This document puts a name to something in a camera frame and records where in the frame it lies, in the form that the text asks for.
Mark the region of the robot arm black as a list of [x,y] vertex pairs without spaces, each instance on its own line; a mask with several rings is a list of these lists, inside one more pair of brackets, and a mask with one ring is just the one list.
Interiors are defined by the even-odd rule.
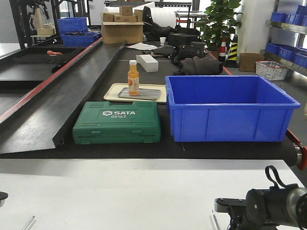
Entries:
[[275,230],[278,226],[307,228],[307,189],[284,184],[277,169],[265,168],[269,189],[251,189],[245,199],[217,198],[214,210],[228,213],[229,230]]
[[4,205],[4,202],[7,198],[8,194],[6,192],[0,192],[0,207]]

